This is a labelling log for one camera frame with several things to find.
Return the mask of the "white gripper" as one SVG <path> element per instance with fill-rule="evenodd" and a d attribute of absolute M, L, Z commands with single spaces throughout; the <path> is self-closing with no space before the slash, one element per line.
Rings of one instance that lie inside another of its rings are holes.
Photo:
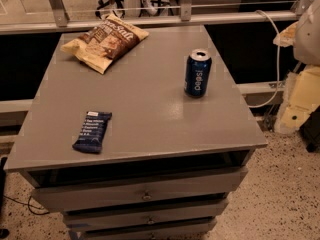
<path fill-rule="evenodd" d="M 306 65 L 299 73 L 290 72 L 285 81 L 283 102 L 278 110 L 274 131 L 292 134 L 320 106 L 320 67 Z"/>

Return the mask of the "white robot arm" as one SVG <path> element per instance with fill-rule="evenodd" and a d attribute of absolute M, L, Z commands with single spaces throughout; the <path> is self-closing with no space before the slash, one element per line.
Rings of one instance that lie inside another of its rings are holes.
<path fill-rule="evenodd" d="M 273 43 L 292 45 L 294 58 L 305 65 L 300 73 L 288 74 L 274 125 L 277 133 L 291 134 L 320 106 L 320 0 L 314 0 L 297 22 L 276 35 Z"/>

